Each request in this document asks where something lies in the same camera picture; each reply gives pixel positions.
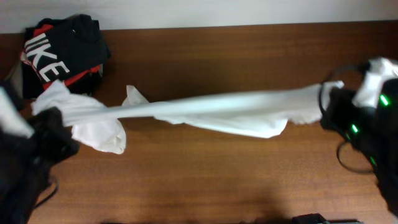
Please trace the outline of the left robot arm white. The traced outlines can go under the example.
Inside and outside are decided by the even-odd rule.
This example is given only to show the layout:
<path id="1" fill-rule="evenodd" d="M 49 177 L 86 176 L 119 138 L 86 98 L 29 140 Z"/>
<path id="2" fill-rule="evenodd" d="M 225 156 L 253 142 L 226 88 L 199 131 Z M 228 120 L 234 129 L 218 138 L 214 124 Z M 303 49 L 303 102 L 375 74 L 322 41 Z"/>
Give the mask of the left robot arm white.
<path id="1" fill-rule="evenodd" d="M 64 127 L 62 114 L 49 108 L 24 119 L 1 90 L 1 223 L 28 223 L 32 212 L 51 199 L 40 194 L 58 186 L 51 168 L 74 156 L 79 143 Z"/>

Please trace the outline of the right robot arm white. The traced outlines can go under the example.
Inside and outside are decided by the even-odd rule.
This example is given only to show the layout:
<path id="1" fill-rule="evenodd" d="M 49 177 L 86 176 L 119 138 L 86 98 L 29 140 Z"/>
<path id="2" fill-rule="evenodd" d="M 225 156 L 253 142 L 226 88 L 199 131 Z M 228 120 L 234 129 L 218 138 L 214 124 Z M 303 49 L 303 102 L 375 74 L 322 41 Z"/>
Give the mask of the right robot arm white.
<path id="1" fill-rule="evenodd" d="M 364 81 L 352 100 L 359 108 L 373 109 L 368 130 L 359 144 L 374 165 L 377 186 L 388 210 L 397 216 L 397 61 L 369 61 Z"/>

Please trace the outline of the white t-shirt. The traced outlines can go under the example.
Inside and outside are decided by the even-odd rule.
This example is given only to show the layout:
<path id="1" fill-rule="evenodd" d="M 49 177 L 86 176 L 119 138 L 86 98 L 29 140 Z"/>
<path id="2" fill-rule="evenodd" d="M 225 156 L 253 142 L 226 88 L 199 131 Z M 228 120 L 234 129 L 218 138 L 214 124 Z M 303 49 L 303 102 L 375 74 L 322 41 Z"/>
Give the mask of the white t-shirt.
<path id="1" fill-rule="evenodd" d="M 153 117 L 170 124 L 187 124 L 228 134 L 256 138 L 280 135 L 288 122 L 311 124 L 322 114 L 318 100 L 327 106 L 332 88 L 342 81 L 282 91 L 246 91 L 196 96 L 150 103 L 136 87 L 126 87 L 123 104 L 108 108 L 95 98 L 71 93 L 55 81 L 33 103 L 32 113 L 56 107 L 73 139 L 101 152 L 122 154 L 127 145 L 121 118 Z"/>

